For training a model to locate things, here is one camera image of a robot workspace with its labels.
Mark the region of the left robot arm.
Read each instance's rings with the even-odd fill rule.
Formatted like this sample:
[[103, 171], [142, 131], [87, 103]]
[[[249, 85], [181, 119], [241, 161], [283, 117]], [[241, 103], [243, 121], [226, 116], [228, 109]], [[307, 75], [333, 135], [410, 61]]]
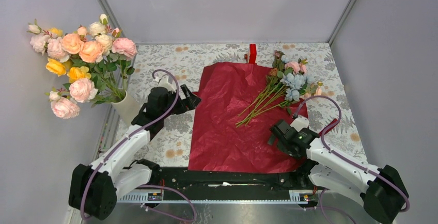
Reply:
[[79, 164], [72, 173], [69, 205], [79, 210], [83, 220], [104, 220], [116, 201], [135, 188], [155, 188], [160, 175], [151, 166], [139, 163], [124, 170], [128, 160], [147, 145], [164, 126], [164, 120], [194, 110], [201, 98], [186, 85], [178, 89], [158, 86], [151, 89], [146, 103], [132, 119], [123, 138], [89, 165]]

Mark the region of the red toy block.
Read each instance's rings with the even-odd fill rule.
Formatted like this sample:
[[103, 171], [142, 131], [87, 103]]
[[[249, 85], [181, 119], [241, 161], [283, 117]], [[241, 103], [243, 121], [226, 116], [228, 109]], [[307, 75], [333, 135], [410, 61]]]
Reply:
[[250, 44], [247, 53], [244, 55], [244, 59], [248, 64], [255, 65], [257, 60], [257, 47], [256, 44]]

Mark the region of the pastel rose bunch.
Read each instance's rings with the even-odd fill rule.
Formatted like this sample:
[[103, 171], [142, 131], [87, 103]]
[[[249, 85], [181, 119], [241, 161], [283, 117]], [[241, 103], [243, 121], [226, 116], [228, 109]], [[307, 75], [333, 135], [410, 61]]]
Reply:
[[37, 21], [28, 24], [28, 32], [34, 51], [47, 56], [45, 68], [68, 78], [61, 88], [47, 93], [55, 116], [74, 118], [80, 104], [111, 104], [125, 97], [128, 78], [135, 71], [132, 60], [137, 46], [122, 37], [119, 28], [111, 27], [106, 14], [71, 33], [43, 29]]

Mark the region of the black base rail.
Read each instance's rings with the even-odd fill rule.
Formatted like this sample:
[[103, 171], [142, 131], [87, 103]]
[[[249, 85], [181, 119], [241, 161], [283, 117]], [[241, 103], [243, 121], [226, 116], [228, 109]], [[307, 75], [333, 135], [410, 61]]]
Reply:
[[317, 197], [321, 187], [313, 185], [301, 172], [243, 173], [193, 171], [184, 167], [153, 170], [151, 179], [139, 190], [157, 192], [164, 200], [285, 200], [288, 191], [304, 193], [304, 198]]

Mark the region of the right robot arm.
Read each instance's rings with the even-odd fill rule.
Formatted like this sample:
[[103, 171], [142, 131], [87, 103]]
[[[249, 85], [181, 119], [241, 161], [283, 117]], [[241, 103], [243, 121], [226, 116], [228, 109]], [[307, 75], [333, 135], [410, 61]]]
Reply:
[[309, 129], [308, 120], [298, 116], [292, 123], [278, 120], [270, 127], [268, 143], [295, 159], [305, 159], [296, 175], [298, 186], [313, 185], [339, 193], [362, 206], [379, 223], [393, 223], [409, 198], [397, 169], [360, 161], [330, 148], [328, 142]]

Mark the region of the brown paper bouquet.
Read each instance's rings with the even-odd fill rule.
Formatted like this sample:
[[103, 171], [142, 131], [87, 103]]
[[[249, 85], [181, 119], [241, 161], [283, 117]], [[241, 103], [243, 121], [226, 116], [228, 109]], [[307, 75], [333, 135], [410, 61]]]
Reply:
[[255, 117], [275, 108], [290, 111], [293, 104], [320, 95], [324, 83], [317, 81], [307, 70], [308, 60], [293, 60], [282, 51], [274, 52], [272, 69], [266, 78], [265, 88], [241, 114], [249, 113], [237, 127], [248, 125]]

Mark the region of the white ceramic vase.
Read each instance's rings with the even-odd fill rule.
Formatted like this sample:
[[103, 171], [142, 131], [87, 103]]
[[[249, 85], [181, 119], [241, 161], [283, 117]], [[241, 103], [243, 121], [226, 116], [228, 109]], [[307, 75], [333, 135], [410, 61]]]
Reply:
[[111, 105], [127, 126], [131, 125], [140, 110], [140, 104], [127, 91], [121, 101], [111, 102]]

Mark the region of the brown and red wrapping paper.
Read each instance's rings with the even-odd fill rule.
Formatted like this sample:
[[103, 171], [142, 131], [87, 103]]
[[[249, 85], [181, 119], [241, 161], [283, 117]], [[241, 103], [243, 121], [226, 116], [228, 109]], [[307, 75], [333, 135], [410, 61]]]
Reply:
[[279, 106], [252, 118], [255, 99], [267, 84], [270, 68], [249, 63], [218, 62], [203, 69], [195, 109], [188, 169], [248, 173], [285, 173], [298, 169], [296, 159], [268, 144], [270, 127], [292, 117]]

